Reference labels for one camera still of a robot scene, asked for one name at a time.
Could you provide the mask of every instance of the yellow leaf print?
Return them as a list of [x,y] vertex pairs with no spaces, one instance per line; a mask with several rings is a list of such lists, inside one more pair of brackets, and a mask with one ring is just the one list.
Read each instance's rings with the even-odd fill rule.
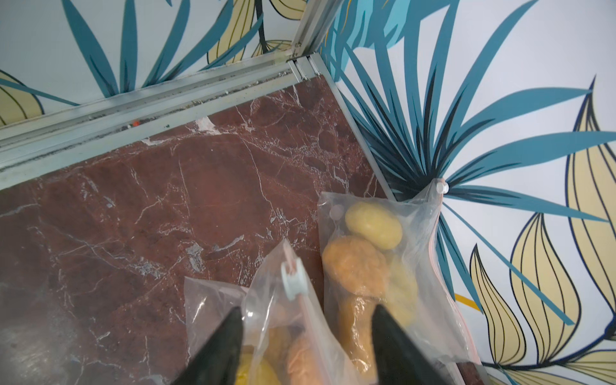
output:
[[306,0],[270,0],[276,12],[282,17],[299,20],[306,9]]
[[601,350],[586,353],[579,359],[566,365],[589,376],[601,379],[609,384],[616,384],[616,351]]
[[477,245],[471,255],[471,278],[488,321],[492,359],[500,365],[510,365],[520,361],[526,353],[522,328],[507,302],[498,294],[485,273]]
[[[573,130],[600,131],[592,94],[584,99]],[[611,148],[602,144],[569,155],[565,187],[569,207],[609,221],[570,218],[569,224],[588,272],[616,312],[616,157]]]
[[510,385],[510,384],[508,384],[508,383],[504,383],[504,382],[502,382],[501,380],[499,380],[498,378],[496,378],[496,377],[494,377],[494,376],[490,376],[490,382],[491,382],[493,385]]
[[522,229],[513,248],[511,264],[574,322],[565,325],[520,278],[511,274],[516,301],[535,335],[537,363],[543,363],[561,351],[580,320],[580,298],[552,247],[543,214],[535,213]]
[[[2,70],[0,70],[0,79],[23,85],[19,80]],[[33,94],[0,86],[0,127],[42,114],[43,108]]]
[[583,384],[574,379],[560,377],[538,370],[507,370],[511,377],[519,385],[579,385]]
[[[291,48],[290,40],[267,40],[265,42],[267,46],[267,51],[284,51],[285,49]],[[259,44],[257,48],[254,49],[253,57],[259,56],[263,54],[263,47]]]
[[[233,0],[233,13],[227,29],[222,34],[218,43],[208,52],[208,63],[214,61],[218,56],[224,54],[232,45],[237,43],[242,36],[247,34],[253,25],[254,0]],[[227,63],[239,62],[244,56],[242,49],[236,56]]]

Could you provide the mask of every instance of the orange food item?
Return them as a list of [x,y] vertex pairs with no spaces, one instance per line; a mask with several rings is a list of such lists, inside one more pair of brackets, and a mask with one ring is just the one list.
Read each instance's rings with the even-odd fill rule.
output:
[[340,345],[364,379],[376,380],[375,349],[372,345],[372,314],[378,301],[349,296],[340,304],[338,330]]
[[322,385],[317,360],[310,341],[301,335],[293,341],[286,359],[286,372],[291,385]]
[[330,241],[323,251],[323,267],[353,294],[385,296],[389,280],[386,258],[363,238],[349,236]]

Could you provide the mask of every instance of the bag clip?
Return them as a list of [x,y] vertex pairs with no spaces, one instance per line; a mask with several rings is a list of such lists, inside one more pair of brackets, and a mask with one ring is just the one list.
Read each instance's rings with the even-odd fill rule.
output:
[[295,259],[295,268],[288,261],[280,264],[282,285],[289,301],[293,301],[298,294],[308,294],[308,274],[300,258]]

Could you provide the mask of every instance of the metal track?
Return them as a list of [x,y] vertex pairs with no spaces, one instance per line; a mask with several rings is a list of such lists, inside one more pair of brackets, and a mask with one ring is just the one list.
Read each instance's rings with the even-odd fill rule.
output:
[[6,126],[0,129],[0,189],[317,75],[306,58],[290,56],[273,52]]

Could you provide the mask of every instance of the blue leaf print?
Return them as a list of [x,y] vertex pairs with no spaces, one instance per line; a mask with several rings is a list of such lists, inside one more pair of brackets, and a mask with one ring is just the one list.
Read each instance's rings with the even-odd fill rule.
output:
[[[518,9],[513,11],[507,18],[498,26],[496,31],[492,34],[487,43],[485,43],[484,48],[481,50],[481,53],[473,63],[469,73],[466,75],[460,89],[456,97],[454,98],[454,104],[450,107],[445,120],[443,122],[443,126],[440,129],[439,135],[448,134],[448,137],[452,135],[458,134],[458,128],[460,127],[466,112],[468,111],[468,107],[471,104],[472,98],[475,96],[475,92],[479,87],[479,83],[481,79],[484,77],[485,72],[487,71],[492,59],[496,56],[499,48],[509,36],[509,33],[516,26],[516,23],[520,20],[522,16],[532,7],[537,0],[529,1],[523,5],[521,5]],[[451,130],[447,132],[445,130],[445,125],[447,121],[451,118]]]
[[436,255],[439,257],[439,267],[440,273],[445,280],[445,286],[447,287],[447,291],[452,298],[456,298],[456,293],[453,290],[453,282],[452,282],[452,274],[449,271],[449,263],[447,263],[447,253],[444,248],[443,236],[440,232],[436,236]]
[[531,211],[533,213],[553,214],[564,217],[607,222],[606,219],[583,213],[567,206],[559,205],[530,195],[496,187],[462,185],[450,188],[447,198],[465,200],[485,205],[495,205]]
[[73,32],[73,37],[79,46],[81,54],[85,59],[92,76],[99,85],[100,91],[105,97],[117,95],[118,83],[116,83],[115,75],[107,56],[100,47],[98,40],[88,27],[77,8],[71,0],[62,0],[64,13],[67,16],[67,21]]
[[472,300],[475,301],[475,304],[477,304],[477,307],[479,308],[479,310],[483,312],[484,310],[481,306],[481,301],[479,300],[477,289],[475,289],[475,285],[473,285],[472,283],[471,274],[468,272],[468,269],[466,268],[466,264],[464,263],[464,258],[462,258],[462,253],[460,252],[460,249],[458,248],[458,244],[456,243],[456,240],[453,237],[452,231],[449,229],[449,225],[447,225],[447,221],[445,220],[445,217],[443,217],[443,215],[439,217],[439,233],[443,237],[445,245],[447,246],[447,249],[449,250],[449,255],[452,256],[453,264],[455,265],[456,270],[458,271],[458,274],[460,275],[460,278],[462,278],[462,282],[464,282],[466,289],[471,295]]
[[227,0],[225,5],[222,7],[220,15],[214,22],[214,25],[209,29],[209,31],[202,37],[201,40],[190,50],[186,56],[180,60],[178,64],[176,64],[171,71],[166,73],[163,76],[162,81],[168,81],[175,79],[176,76],[184,72],[188,67],[193,65],[197,60],[201,59],[204,55],[208,53],[208,51],[214,47],[214,45],[220,40],[222,34],[224,34],[227,29],[229,22],[231,21],[231,16],[233,14],[233,0]]
[[440,153],[435,154],[435,157],[438,157],[439,160],[437,163],[440,165],[437,175],[442,176],[449,165],[449,162],[441,162],[442,160],[454,159],[460,150],[484,129],[590,92],[587,89],[577,88],[532,88],[514,92],[497,100],[468,119],[460,128],[459,136],[452,137],[450,143],[447,144],[446,150],[443,149]]
[[152,66],[150,74],[146,78],[143,87],[151,86],[159,82],[163,73],[167,70],[171,59],[176,54],[177,48],[182,41],[182,36],[186,30],[186,24],[188,23],[188,15],[190,14],[190,0],[182,0],[180,8],[177,10],[176,20],[173,22],[167,41],[164,44],[160,55]]
[[616,132],[558,132],[517,140],[478,156],[457,170],[450,186],[513,168],[540,164],[616,140]]
[[137,78],[137,16],[135,0],[124,3],[122,46],[120,48],[120,92],[135,89]]
[[425,153],[429,158],[432,157],[434,132],[436,131],[436,118],[439,110],[440,92],[443,87],[443,77],[445,74],[445,64],[449,53],[449,43],[452,40],[453,22],[458,12],[458,1],[454,1],[447,9],[443,24],[440,26],[439,37],[436,40],[432,63],[428,72],[428,87],[424,98],[424,131],[428,132],[428,139],[425,141]]

